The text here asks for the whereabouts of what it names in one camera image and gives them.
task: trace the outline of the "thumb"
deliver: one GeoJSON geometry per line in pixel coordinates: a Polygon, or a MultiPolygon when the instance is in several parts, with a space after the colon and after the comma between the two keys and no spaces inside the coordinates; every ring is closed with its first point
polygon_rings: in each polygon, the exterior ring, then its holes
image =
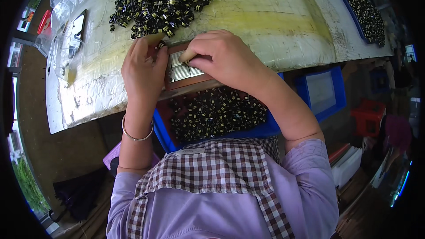
{"type": "Polygon", "coordinates": [[[193,66],[196,68],[199,68],[203,72],[210,74],[210,72],[213,70],[213,63],[211,60],[205,59],[205,58],[194,58],[189,62],[189,66],[193,66]]]}
{"type": "Polygon", "coordinates": [[[168,65],[168,47],[165,45],[158,51],[154,70],[158,73],[164,74],[168,65]]]}

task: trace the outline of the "silver bangle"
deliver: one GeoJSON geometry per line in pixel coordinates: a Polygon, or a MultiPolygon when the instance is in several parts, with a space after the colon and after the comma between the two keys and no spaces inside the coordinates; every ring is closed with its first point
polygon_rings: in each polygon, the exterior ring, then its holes
{"type": "Polygon", "coordinates": [[[134,138],[134,137],[130,136],[129,134],[127,134],[127,131],[125,131],[125,127],[124,127],[124,119],[125,119],[125,114],[124,114],[124,116],[122,117],[122,122],[121,122],[121,125],[122,125],[122,131],[124,132],[124,134],[125,134],[127,137],[129,137],[129,138],[130,138],[130,139],[132,139],[133,141],[144,141],[144,140],[146,140],[148,137],[150,137],[150,136],[152,135],[152,131],[153,131],[153,121],[151,121],[152,129],[151,129],[151,132],[149,133],[149,135],[147,135],[147,136],[146,136],[146,137],[144,137],[144,138],[137,139],[137,138],[134,138]]]}

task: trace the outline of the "umbrella handle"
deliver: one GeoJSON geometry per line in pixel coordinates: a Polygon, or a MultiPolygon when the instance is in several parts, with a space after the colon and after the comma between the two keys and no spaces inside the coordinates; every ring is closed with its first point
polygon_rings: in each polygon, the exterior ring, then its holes
{"type": "Polygon", "coordinates": [[[52,214],[53,214],[53,210],[49,210],[48,215],[49,218],[53,221],[53,222],[59,222],[62,217],[65,215],[65,213],[68,211],[68,209],[66,208],[64,211],[61,212],[61,214],[59,214],[59,216],[56,219],[52,218],[52,214]]]}

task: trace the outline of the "left hand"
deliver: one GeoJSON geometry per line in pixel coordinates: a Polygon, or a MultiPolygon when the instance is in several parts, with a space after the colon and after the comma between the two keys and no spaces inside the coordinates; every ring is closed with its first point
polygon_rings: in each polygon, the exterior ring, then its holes
{"type": "Polygon", "coordinates": [[[164,86],[165,70],[168,63],[167,46],[158,51],[155,63],[154,46],[148,46],[146,38],[134,40],[121,68],[127,91],[127,118],[152,118],[156,102],[164,86]]]}

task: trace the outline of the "brown and white checkered cloth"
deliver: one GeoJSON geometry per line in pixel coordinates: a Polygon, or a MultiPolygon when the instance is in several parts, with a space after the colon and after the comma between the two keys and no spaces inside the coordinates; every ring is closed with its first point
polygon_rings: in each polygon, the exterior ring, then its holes
{"type": "Polygon", "coordinates": [[[252,194],[257,197],[272,238],[294,238],[271,186],[265,153],[279,163],[276,137],[210,140],[166,155],[137,183],[137,202],[131,214],[128,237],[142,238],[147,194],[168,188],[194,194],[252,194]]]}

